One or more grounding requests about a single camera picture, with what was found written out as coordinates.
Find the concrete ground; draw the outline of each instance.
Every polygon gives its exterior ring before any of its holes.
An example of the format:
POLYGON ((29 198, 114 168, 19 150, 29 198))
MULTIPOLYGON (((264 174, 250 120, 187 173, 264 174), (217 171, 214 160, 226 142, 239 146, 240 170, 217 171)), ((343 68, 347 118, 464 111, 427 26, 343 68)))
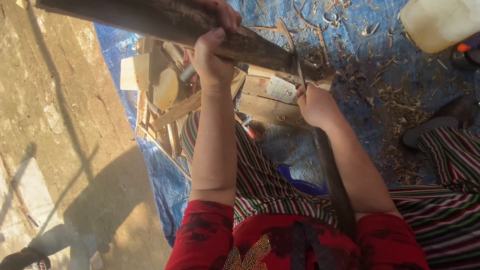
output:
POLYGON ((0 0, 0 25, 0 259, 29 244, 53 269, 163 268, 171 249, 93 24, 0 0))

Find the fingernail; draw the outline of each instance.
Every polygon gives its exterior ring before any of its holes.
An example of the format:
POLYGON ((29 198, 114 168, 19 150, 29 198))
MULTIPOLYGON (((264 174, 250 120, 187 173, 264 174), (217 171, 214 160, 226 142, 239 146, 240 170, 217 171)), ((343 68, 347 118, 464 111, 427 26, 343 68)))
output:
POLYGON ((213 35, 216 38, 221 39, 221 38, 223 38, 223 35, 225 35, 225 31, 223 30, 222 27, 219 27, 219 28, 217 28, 213 31, 213 35))

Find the plastic jug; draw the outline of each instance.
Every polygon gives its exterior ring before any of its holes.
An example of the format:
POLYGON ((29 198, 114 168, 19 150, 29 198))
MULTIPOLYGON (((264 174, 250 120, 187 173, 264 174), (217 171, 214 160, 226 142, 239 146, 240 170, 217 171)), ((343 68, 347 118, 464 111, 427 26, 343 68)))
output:
POLYGON ((400 20, 415 45, 436 53, 480 32, 480 0, 410 0, 400 20))

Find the red shirt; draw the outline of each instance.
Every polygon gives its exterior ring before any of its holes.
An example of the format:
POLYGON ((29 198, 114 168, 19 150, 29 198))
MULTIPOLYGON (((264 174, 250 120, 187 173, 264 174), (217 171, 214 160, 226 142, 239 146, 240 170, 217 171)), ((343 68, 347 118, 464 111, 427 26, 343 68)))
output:
MULTIPOLYGON (((291 225, 313 225, 338 270, 429 269, 415 234, 401 218, 371 214, 357 221, 356 244, 327 223, 289 214, 259 214, 233 230, 233 207, 195 200, 188 203, 166 269, 290 269, 291 225)), ((306 269, 322 269, 306 249, 306 269)))

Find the knife handle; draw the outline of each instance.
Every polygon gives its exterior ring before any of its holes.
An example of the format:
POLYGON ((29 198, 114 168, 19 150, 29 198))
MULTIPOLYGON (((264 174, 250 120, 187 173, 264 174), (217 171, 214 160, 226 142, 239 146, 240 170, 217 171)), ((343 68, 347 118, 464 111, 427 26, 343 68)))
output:
POLYGON ((332 206, 337 216, 338 227, 341 232, 355 242, 355 216, 335 163, 330 140, 325 131, 318 127, 313 128, 312 138, 330 199, 332 200, 332 206))

